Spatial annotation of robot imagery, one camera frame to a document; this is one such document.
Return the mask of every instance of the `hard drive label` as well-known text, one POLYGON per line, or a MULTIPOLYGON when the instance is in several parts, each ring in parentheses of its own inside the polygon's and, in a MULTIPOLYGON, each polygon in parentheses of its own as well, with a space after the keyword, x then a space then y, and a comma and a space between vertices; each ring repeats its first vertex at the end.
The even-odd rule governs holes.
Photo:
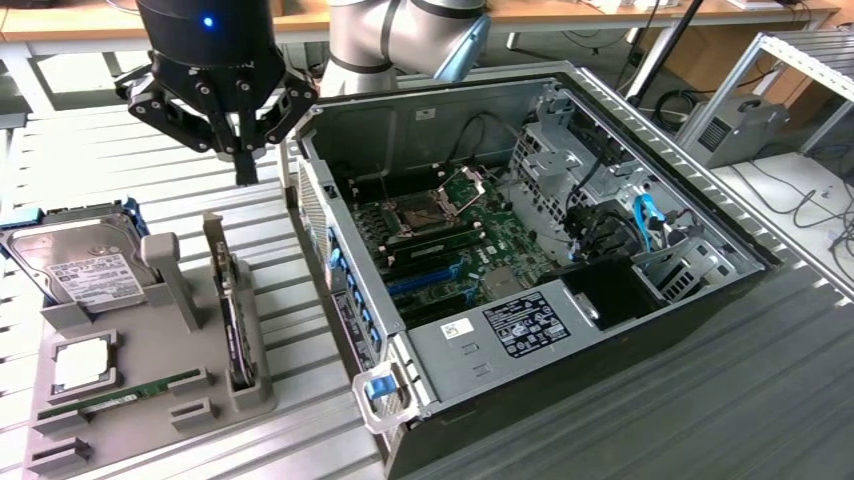
POLYGON ((124 256, 118 253, 48 265, 51 276, 83 306, 143 294, 124 256))
POLYGON ((570 332, 539 292, 483 311, 505 350, 519 358, 558 340, 570 332))

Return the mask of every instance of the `metal rack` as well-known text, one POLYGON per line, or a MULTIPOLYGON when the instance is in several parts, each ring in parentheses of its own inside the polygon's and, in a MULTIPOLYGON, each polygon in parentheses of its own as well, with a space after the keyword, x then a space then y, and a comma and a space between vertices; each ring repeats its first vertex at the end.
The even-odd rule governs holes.
POLYGON ((707 107, 699 113, 697 121, 677 135, 677 143, 685 150, 690 150, 699 139, 721 104, 733 94, 762 52, 797 68, 848 100, 801 146, 802 152, 815 146, 852 110, 854 106, 854 32, 821 30, 759 33, 711 97, 707 107))

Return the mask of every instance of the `collaborative robot arm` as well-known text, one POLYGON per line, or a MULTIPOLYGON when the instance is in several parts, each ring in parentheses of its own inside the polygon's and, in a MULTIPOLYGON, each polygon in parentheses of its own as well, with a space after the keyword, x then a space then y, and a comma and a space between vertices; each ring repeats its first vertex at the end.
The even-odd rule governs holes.
POLYGON ((318 98, 282 58, 267 0, 138 0, 151 65, 116 78, 131 114, 198 152, 234 162, 239 185, 255 160, 318 98), (272 108, 259 115, 274 91, 272 108))

